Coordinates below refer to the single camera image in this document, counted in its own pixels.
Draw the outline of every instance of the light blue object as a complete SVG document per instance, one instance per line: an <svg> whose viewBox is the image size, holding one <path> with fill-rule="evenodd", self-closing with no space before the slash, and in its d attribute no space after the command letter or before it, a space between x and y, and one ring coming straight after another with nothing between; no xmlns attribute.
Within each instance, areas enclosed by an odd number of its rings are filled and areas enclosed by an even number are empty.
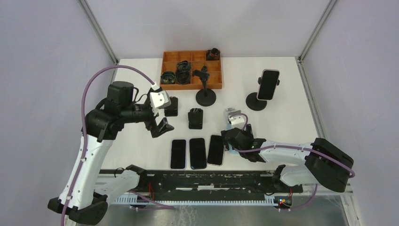
<svg viewBox="0 0 399 226"><path fill-rule="evenodd" d="M231 128L231 124L227 124L227 128L226 130L230 130ZM230 154L239 154L236 150L233 150L233 147L231 146L231 144L229 144L229 152Z"/></svg>

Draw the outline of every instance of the wooden organizer box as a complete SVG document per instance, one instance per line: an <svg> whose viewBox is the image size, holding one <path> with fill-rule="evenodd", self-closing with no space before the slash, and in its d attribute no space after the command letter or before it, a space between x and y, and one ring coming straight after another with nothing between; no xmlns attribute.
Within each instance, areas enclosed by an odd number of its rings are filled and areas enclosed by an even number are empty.
<svg viewBox="0 0 399 226"><path fill-rule="evenodd" d="M187 90L187 89L202 89L202 82L199 77L192 76L195 70L201 70L206 65L208 67L209 80L207 87L210 89L222 88L222 62L221 60L206 60L206 50L196 51L166 51L163 53L162 59L162 73L166 71L176 72L177 63L187 60L191 63L191 82L189 84L162 84L160 86L164 90Z"/></svg>

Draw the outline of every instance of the white tabletop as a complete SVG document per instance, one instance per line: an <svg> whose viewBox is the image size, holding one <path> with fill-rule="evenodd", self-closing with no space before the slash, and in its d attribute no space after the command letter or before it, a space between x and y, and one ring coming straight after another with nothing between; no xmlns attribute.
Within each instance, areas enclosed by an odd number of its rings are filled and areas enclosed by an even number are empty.
<svg viewBox="0 0 399 226"><path fill-rule="evenodd" d="M122 59L120 65L135 67L159 82L162 59ZM172 140L186 139L188 144L191 138L202 137L208 149L210 136L220 135L220 131L226 129L223 111L228 107L234 107L249 116L248 123L252 124L257 138L296 144L314 141L316 128L294 57L224 57L222 69L223 88L214 90L216 102L212 106L197 104L195 94L198 90L168 91L169 96L179 99L178 116L168 117L169 124L175 130L152 138L144 123L126 124L118 133L101 168L115 169L134 164L146 170L170 170ZM257 79L264 69L279 70L280 85L267 107L256 112L246 106L245 98L249 93L257 92ZM147 80L128 69L118 69L115 80L133 83L140 89L139 96L150 88ZM201 130L188 129L187 113L192 108L204 110ZM161 110L157 122L163 117ZM187 148L186 170L191 170L188 151ZM225 152L222 166L208 165L205 170L274 170L278 165L280 163L253 163Z"/></svg>

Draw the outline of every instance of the black smartphone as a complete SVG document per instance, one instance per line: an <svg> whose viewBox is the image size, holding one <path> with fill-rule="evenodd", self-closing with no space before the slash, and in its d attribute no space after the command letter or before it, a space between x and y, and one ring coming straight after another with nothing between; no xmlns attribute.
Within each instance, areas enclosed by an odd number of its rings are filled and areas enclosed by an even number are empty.
<svg viewBox="0 0 399 226"><path fill-rule="evenodd" d="M186 168L186 140L172 140L170 168L176 170Z"/></svg>
<svg viewBox="0 0 399 226"><path fill-rule="evenodd" d="M199 170L207 167L207 152L204 138L190 139L190 164L191 169Z"/></svg>
<svg viewBox="0 0 399 226"><path fill-rule="evenodd" d="M262 73L262 81L259 85L258 100L273 99L274 91L279 81L280 72L277 70L264 70Z"/></svg>
<svg viewBox="0 0 399 226"><path fill-rule="evenodd" d="M208 164L220 166L223 162L224 145L222 136L212 135L209 142Z"/></svg>

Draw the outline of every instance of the orange wooden box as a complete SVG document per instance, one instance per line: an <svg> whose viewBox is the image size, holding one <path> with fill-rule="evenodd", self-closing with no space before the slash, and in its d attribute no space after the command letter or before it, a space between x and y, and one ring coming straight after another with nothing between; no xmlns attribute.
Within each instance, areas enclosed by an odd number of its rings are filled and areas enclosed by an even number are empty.
<svg viewBox="0 0 399 226"><path fill-rule="evenodd" d="M222 62L221 60L206 60L206 50L195 50L195 51L166 51L163 53L162 60L162 73L166 71L176 72L177 63L187 60L191 63L191 75L194 70L201 70L206 65L208 67L208 73L210 75L207 82L207 87L210 89L221 89L222 88ZM162 84L160 86L164 90L187 90L187 89L202 89L202 83L199 77L191 76L191 82L189 84Z"/></svg>

